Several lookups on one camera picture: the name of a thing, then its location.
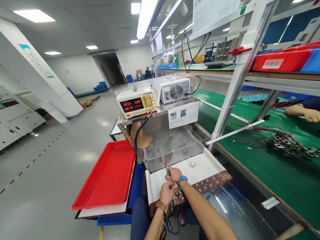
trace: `red led display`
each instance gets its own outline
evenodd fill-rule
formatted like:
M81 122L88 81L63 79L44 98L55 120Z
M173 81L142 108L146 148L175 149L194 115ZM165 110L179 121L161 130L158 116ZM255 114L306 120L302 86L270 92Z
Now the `red led display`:
M123 101L123 102L120 102L120 105L125 113L144 108L141 98L135 98L135 99L130 99L128 101Z

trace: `person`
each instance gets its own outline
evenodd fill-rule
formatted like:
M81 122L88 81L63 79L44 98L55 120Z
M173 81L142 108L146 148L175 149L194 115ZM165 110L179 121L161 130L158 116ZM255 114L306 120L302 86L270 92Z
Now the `person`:
M147 67L147 70L146 70L146 79L148 79L148 77L151 78L151 74L150 74L150 71L149 71L149 67Z
M182 176L180 169L169 166L172 182L169 176L160 191L160 202L168 207L174 197L175 191L180 185L185 197L191 206L185 207L183 204L182 212L178 220L183 226L184 223L200 225L199 239L209 240L237 240L227 222L211 206L211 204L196 191ZM165 217L163 207L157 207L153 219L150 217L150 207L144 196L138 198L132 209L131 221L131 240L159 240L162 222Z
M286 110L290 116L305 116L308 122L320 122L320 97L293 105Z

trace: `white pipe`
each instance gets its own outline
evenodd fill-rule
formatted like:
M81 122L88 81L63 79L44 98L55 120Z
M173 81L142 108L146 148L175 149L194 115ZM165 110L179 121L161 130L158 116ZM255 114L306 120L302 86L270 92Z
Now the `white pipe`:
M230 137L230 136L232 136L232 135L234 135L234 134L236 134L236 133L238 133L238 132L242 132L243 130L246 130L246 129L250 128L250 127L254 127L254 126L256 126L256 125L258 125L258 124L260 124L260 123L263 123L263 122L264 122L264 120L260 120L260 121L258 121L258 122L249 124L249 125L246 126L246 127L242 127L242 128L240 128L240 129L238 129L238 130L235 130L235 131L233 131L233 132L231 132L231 133L228 133L228 134L223 135L223 136L221 136L221 137L212 139L212 140L206 142L206 144L209 145L209 144L211 144L211 143L217 142L217 141L219 141L219 140L221 140L221 139L224 139L224 138L226 138L226 137Z

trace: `person's hand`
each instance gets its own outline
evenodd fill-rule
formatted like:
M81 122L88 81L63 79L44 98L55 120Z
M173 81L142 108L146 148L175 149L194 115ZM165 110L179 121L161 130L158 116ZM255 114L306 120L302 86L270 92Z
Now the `person's hand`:
M170 172L170 174L171 174L172 180L173 180L175 183L178 183L179 178L182 176L181 170L180 170L179 168L173 168L173 167L169 166L169 172ZM171 181L171 179L170 179L169 176L166 175L165 178L166 178L167 180L170 180L170 181Z
M174 192L178 189L177 184L173 184L172 181L166 182L161 186L160 201L163 202L167 207L173 200Z
M304 116L308 122L320 122L320 112L314 109L306 109Z

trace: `red plastic tray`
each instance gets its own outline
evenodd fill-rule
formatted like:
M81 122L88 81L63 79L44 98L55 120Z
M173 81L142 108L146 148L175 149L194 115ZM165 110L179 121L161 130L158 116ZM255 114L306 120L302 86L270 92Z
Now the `red plastic tray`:
M128 197L134 160L135 153L126 140L109 142L71 209L124 203Z
M299 71L312 55L310 50L319 47L320 42L315 42L277 52L257 55L252 69L264 72Z

